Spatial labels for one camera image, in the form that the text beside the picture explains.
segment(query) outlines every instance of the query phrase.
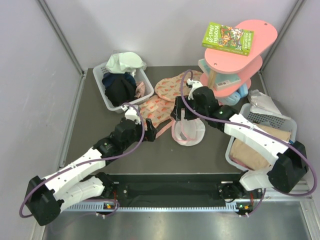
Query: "white plastic bag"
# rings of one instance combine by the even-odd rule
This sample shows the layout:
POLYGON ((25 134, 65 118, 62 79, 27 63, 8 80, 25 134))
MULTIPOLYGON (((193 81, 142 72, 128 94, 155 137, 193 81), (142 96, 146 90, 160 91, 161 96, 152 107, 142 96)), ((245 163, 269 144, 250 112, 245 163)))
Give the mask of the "white plastic bag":
POLYGON ((136 69, 142 68, 146 70, 147 64, 142 61, 141 57, 134 52, 113 53, 105 68, 112 74, 131 73, 135 75, 136 69))
POLYGON ((171 127, 172 138, 180 145, 194 146, 205 136, 205 124, 199 119, 185 120, 184 111, 181 112, 181 121, 173 120, 171 127))
POLYGON ((248 99, 252 105, 251 112, 253 113, 273 116, 282 115, 272 98, 262 92, 259 92, 259 90, 250 91, 248 99))

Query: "dark gray table surface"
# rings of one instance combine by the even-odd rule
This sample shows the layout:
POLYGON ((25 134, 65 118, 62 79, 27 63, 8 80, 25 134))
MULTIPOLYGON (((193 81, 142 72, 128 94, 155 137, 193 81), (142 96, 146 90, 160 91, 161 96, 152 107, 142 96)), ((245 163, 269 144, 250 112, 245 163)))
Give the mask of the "dark gray table surface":
MULTIPOLYGON (((185 70, 200 71, 198 66, 148 67, 145 71, 153 86, 161 79, 179 75, 185 70)), ((251 89, 263 92, 256 74, 251 78, 251 89)), ((242 99, 235 108, 248 102, 242 99)), ((93 70, 89 69, 66 157, 69 164, 81 157, 98 140, 109 135, 124 114, 109 111, 99 92, 93 70)), ((111 174, 172 174, 172 173, 238 173, 225 158, 230 137, 207 124, 203 140, 195 146, 181 146, 167 130, 155 142, 143 142, 127 157, 120 158, 104 169, 111 174)))

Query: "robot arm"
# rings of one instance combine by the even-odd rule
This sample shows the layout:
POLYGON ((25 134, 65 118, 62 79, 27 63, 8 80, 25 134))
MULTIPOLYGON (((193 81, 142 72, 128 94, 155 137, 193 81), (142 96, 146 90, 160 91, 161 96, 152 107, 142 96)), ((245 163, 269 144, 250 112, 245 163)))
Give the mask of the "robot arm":
MULTIPOLYGON (((136 111, 130 107, 109 136, 99 140, 84 155, 60 169, 58 173, 71 168, 70 170, 54 177, 33 193, 25 205, 37 222, 41 226, 46 225, 69 206, 89 198, 99 196, 112 198, 110 196, 114 190, 114 182, 107 174, 99 172, 85 181, 83 179, 114 160, 85 162, 121 155, 134 142, 139 141, 142 135, 142 124, 136 111)), ((144 132, 143 140, 153 142, 156 139, 157 130, 150 119, 146 120, 146 125, 147 130, 144 132)), ((56 173, 44 178, 39 176, 32 178, 29 181, 26 196, 41 182, 56 173)))
MULTIPOLYGON (((249 170, 245 172, 239 182, 246 191, 259 188, 275 188, 281 192, 289 193, 293 187, 307 173, 308 166, 305 162, 286 145, 275 141, 268 136, 262 135, 253 129, 260 130, 243 115, 228 105, 219 106, 213 91, 203 86, 199 81, 187 80, 187 86, 191 88, 189 96, 184 96, 188 105, 197 113, 210 118, 226 121, 212 122, 206 120, 211 127, 217 128, 225 134, 233 136, 260 153, 270 166, 261 170, 249 170)), ((193 120, 197 118, 183 103, 182 97, 178 96, 171 117, 176 121, 181 119, 181 110, 184 109, 184 118, 193 120)), ((292 146, 306 156, 303 144, 296 141, 292 146)))

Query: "clothing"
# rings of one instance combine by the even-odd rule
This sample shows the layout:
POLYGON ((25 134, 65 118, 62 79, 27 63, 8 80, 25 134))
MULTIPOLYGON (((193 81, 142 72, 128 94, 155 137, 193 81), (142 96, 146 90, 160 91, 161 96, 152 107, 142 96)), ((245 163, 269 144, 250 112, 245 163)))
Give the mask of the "clothing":
MULTIPOLYGON (((193 71, 193 79, 199 80, 201 72, 193 71)), ((184 72, 178 76, 162 79, 157 83, 154 91, 157 95, 152 96, 147 102, 140 105, 140 113, 143 119, 151 119, 153 126, 156 128, 158 125, 166 120, 169 120, 171 112, 175 107, 175 100, 180 96, 180 84, 184 72)), ((186 85, 183 87, 183 94, 188 95, 190 88, 186 85)), ((164 126, 156 135, 159 137, 173 124, 173 121, 164 126)))
POLYGON ((146 92, 146 85, 143 81, 136 83, 135 97, 137 99, 142 98, 146 92))
POLYGON ((113 74, 135 73, 136 69, 145 70, 147 64, 134 52, 121 52, 112 54, 105 68, 113 74))
POLYGON ((105 88, 104 94, 114 107, 136 99, 137 86, 125 79, 124 74, 114 74, 109 76, 108 79, 109 78, 112 79, 112 81, 106 82, 108 87, 105 88))
MULTIPOLYGON (((202 75, 202 72, 200 71, 192 71, 193 72, 193 80, 199 81, 200 76, 202 75)), ((159 81, 155 88, 154 91, 156 94, 159 95, 160 98, 167 100, 169 102, 175 102, 177 96, 181 96, 180 93, 180 84, 182 77, 185 73, 181 73, 178 76, 171 77, 171 78, 165 78, 159 81)), ((191 77, 191 73, 188 73, 187 76, 184 78, 184 83, 183 83, 183 95, 189 95, 190 93, 190 88, 187 87, 186 83, 188 78, 191 77)))
POLYGON ((136 80, 134 79, 133 76, 130 75, 130 73, 125 72, 125 73, 110 73, 107 72, 103 75, 103 79, 102 79, 102 84, 107 88, 109 87, 114 80, 116 80, 116 78, 118 78, 119 76, 123 76, 124 79, 126 79, 130 84, 132 84, 133 86, 136 85, 136 80))
MULTIPOLYGON (((290 140, 291 132, 282 131, 280 129, 261 124, 256 124, 256 126, 278 139, 286 142, 290 140)), ((234 140, 229 156, 234 162, 241 162, 242 166, 246 166, 252 170, 259 170, 270 166, 269 162, 260 153, 253 150, 239 139, 234 140)))

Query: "white wall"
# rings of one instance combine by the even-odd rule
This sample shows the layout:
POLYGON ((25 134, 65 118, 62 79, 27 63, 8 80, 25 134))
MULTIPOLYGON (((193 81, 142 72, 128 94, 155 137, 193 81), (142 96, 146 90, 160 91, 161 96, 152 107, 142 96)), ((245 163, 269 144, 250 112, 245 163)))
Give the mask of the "white wall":
POLYGON ((80 74, 35 0, 1 1, 0 34, 0 239, 25 240, 35 220, 19 207, 57 170, 80 74))
MULTIPOLYGON (((263 75, 271 97, 297 122, 297 139, 320 177, 319 9, 320 1, 305 1, 263 75)), ((320 187, 313 196, 320 213, 320 187)))
POLYGON ((148 66, 196 65, 209 22, 262 19, 279 31, 296 0, 46 0, 83 69, 133 51, 148 66))

